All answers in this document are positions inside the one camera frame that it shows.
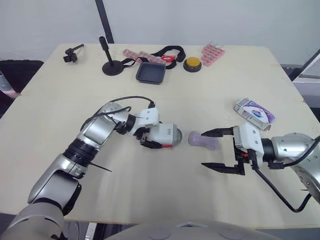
robotic arm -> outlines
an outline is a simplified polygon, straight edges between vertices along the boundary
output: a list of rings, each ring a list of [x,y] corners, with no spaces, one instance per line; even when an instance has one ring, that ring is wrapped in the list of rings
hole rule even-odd
[[[294,132],[271,139],[261,138],[259,131],[249,123],[230,128],[216,128],[202,134],[202,136],[214,138],[224,135],[234,136],[233,148],[237,164],[225,166],[223,163],[203,162],[202,165],[219,173],[245,175],[244,164],[251,164],[252,169],[295,213],[305,208],[311,196],[320,204],[320,136],[312,139],[305,134]],[[309,191],[299,208],[293,208],[259,170],[264,162],[271,170],[291,167],[295,171],[306,190]]]
[[[132,115],[131,107],[122,108],[116,103],[130,98],[149,100],[149,108]],[[14,218],[1,239],[64,239],[63,216],[73,209],[81,192],[78,180],[89,165],[95,165],[93,159],[113,131],[135,136],[141,145],[152,149],[174,147],[182,139],[175,124],[159,122],[159,111],[150,99],[130,96],[108,102],[85,121],[76,139],[35,183],[29,205]]]

round stand base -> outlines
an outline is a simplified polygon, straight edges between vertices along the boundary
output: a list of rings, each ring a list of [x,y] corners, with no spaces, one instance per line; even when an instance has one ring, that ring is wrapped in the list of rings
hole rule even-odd
[[[108,61],[102,66],[102,72],[109,76],[114,76],[122,73],[124,70],[124,65],[120,61],[113,61],[113,66],[110,65],[110,62]]]

table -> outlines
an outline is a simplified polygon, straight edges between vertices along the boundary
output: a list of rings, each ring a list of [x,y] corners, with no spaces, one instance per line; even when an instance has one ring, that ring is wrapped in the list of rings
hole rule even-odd
[[[173,149],[148,149],[134,137],[114,133],[80,180],[82,192],[67,219],[102,223],[145,223],[156,219],[203,219],[250,228],[320,227],[320,206],[314,199],[293,213],[245,166],[246,176],[212,171],[200,163],[235,164],[231,137],[219,139],[213,151],[190,146],[190,131],[245,123],[234,104],[249,97],[270,110],[276,121],[262,137],[300,132],[320,134],[320,124],[265,47],[224,46],[225,54],[210,67],[190,73],[178,63],[161,85],[135,79],[139,64],[117,76],[106,76],[101,46],[86,44],[78,63],[64,63],[61,44],[0,120],[0,212],[16,214],[55,157],[74,140],[80,126],[100,106],[123,96],[152,98],[160,120],[175,123],[183,133]],[[122,60],[126,48],[153,53],[162,45],[112,44],[111,55]],[[187,57],[200,57],[202,46],[183,46]],[[125,100],[132,112],[146,108],[141,99]],[[261,169],[289,202],[298,207],[306,192],[295,173]]]

soap box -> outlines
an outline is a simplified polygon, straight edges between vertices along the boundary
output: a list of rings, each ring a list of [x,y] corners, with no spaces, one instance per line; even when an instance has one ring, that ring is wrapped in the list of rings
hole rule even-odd
[[[276,119],[271,112],[249,98],[243,98],[238,101],[234,110],[263,131],[269,130],[271,123]]]

purple sponge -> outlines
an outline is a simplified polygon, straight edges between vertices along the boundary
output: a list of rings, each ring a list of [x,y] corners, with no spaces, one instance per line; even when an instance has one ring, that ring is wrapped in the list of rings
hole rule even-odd
[[[212,150],[218,148],[218,140],[216,137],[201,136],[201,133],[196,131],[192,131],[189,134],[188,142],[191,146],[203,146]]]

